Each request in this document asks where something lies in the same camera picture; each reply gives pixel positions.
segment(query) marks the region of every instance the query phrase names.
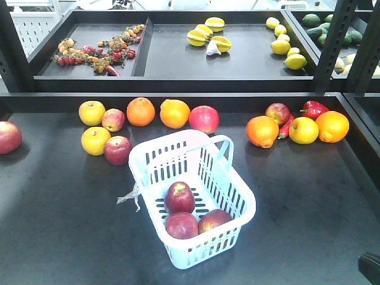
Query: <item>yellow apple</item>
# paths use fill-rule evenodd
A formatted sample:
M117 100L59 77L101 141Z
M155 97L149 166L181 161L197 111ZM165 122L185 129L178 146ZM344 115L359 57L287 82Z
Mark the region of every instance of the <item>yellow apple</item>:
M98 126L102 122L106 108L99 101L86 101L79 107L79 117L87 126Z
M82 134L82 148L92 156L101 156L105 153L105 144L110 138L111 133L106 128L92 126Z
M311 144L318 134L318 125L308 117L298 117L289 126L289 137L298 144Z

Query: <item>apple in basket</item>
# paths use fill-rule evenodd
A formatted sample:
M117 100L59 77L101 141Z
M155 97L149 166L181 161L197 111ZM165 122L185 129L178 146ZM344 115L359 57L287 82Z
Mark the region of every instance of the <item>apple in basket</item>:
M228 221L231 221L232 217L229 213L221 210L215 209L208 212L202 217L198 223L198 232L199 234L212 230L213 228L225 224Z
M197 218L189 212L169 214L165 218L165 229L176 239L190 239L198 235Z
M195 198L189 185L182 181L171 184L164 197L164 207L169 214L192 213L195 208Z

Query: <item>orange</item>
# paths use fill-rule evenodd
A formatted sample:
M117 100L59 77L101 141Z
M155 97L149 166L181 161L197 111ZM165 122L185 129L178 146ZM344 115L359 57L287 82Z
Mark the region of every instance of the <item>orange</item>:
M247 137L254 145L270 148L278 136L278 123L268 116L252 118L246 127Z
M149 99L137 97L126 107L126 117L133 126L149 125L156 115L154 106Z
M181 100L166 99L161 104L160 117L164 125L179 129L186 125L190 115L189 106Z
M327 111L315 120L319 128L319 139L326 143L337 143L349 132L350 123L346 116L336 111Z

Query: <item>lemon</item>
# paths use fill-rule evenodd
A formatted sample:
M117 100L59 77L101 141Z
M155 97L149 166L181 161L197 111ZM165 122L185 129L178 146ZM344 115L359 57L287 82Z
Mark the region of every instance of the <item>lemon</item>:
M344 61L341 58L337 58L337 61L335 62L335 65L334 65L334 71L337 74L342 73L342 71L344 70L344 67L345 67Z
M290 37L287 34L280 34L277 40L285 40L287 42L290 42Z
M92 156L101 156L105 153L105 144L110 138L111 133L106 128L92 126L82 134L82 148Z
M188 41L192 46L204 46L207 41L207 36L197 30L191 30L187 34Z
M205 24L199 24L195 27L196 31L200 31L201 33L204 33L208 38L213 35L212 29L207 27Z
M225 37L215 36L212 37L211 40L216 43L216 46L220 52L227 52L232 47L230 40Z
M352 67L352 64L347 64L347 65L344 67L344 69L343 69L341 75L348 75L348 74L350 73L351 67Z
M224 20L218 17L208 18L204 24L215 32L223 31L224 29Z
M275 40L271 43L273 52L277 55L285 55L290 49L290 43L285 40Z
M308 64L306 58L298 53L288 56L284 63L287 67L293 70L302 69Z
M276 26L276 28L274 28L274 34L276 35L276 37L278 37L279 35L281 34L286 34L286 28L285 26L279 24Z
M308 117L298 117L289 126L289 137L298 144L311 144L318 134L318 125Z
M274 28L276 28L280 24L280 21L278 21L278 19L274 17L269 17L267 18L267 21L265 22L265 24L267 25L269 29L274 30Z
M299 53L301 53L301 51L299 50L298 47L291 47L291 48L289 49L289 51L287 52L287 56L290 56L290 55L297 55L297 54L299 54Z
M375 68L375 71L373 72L374 76L379 76L380 75L380 67L377 65Z
M350 55L347 55L347 64L352 64L354 62L356 53L351 53Z

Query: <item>garlic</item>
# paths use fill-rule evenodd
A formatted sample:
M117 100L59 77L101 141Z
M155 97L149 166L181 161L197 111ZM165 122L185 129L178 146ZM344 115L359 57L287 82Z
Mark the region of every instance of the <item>garlic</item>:
M206 55L214 55L214 54L218 54L218 55L221 55L221 52L220 50L218 49L217 45L216 45L216 41L215 40L212 40L208 46L207 46L207 50L206 50Z

